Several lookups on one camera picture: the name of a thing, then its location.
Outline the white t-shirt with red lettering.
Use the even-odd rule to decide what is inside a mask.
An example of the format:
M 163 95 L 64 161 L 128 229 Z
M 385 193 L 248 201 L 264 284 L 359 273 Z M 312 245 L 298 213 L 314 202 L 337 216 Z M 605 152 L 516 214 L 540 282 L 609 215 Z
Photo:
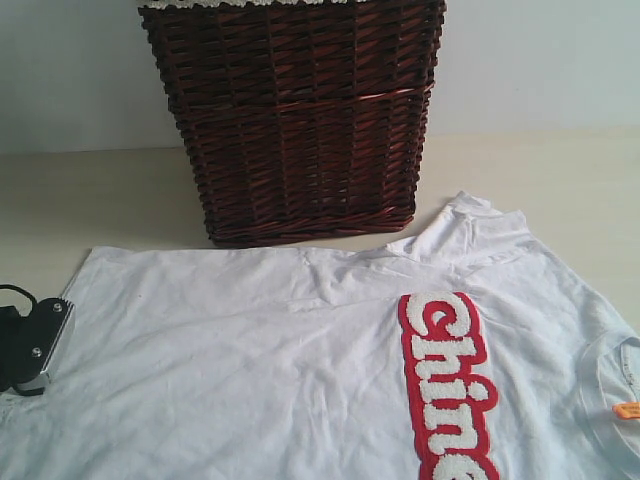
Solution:
M 1 400 L 5 479 L 635 479 L 639 339 L 458 194 L 420 235 L 92 250 L 51 387 Z

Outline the orange garment tag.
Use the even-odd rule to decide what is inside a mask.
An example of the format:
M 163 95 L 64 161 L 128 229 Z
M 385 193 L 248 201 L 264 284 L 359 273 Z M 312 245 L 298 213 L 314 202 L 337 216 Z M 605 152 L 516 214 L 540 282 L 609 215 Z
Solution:
M 621 420 L 639 420 L 640 419 L 640 403 L 625 402 L 612 406 L 612 411 Z

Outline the dark brown wicker basket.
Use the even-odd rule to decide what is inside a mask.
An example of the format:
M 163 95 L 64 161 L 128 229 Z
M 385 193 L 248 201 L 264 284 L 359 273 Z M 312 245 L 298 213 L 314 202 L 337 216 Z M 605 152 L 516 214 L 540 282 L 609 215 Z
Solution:
M 444 2 L 137 9 L 216 245 L 412 221 Z

